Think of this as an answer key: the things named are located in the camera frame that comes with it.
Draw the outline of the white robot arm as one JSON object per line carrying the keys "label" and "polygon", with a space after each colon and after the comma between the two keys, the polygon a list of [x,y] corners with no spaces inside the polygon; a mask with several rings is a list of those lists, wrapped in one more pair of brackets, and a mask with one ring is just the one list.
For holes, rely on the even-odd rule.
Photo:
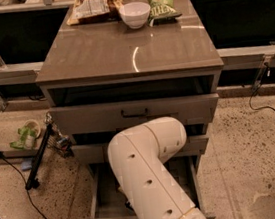
{"label": "white robot arm", "polygon": [[186,143],[173,117],[153,119],[111,139],[109,164],[138,219],[207,219],[164,163]]}

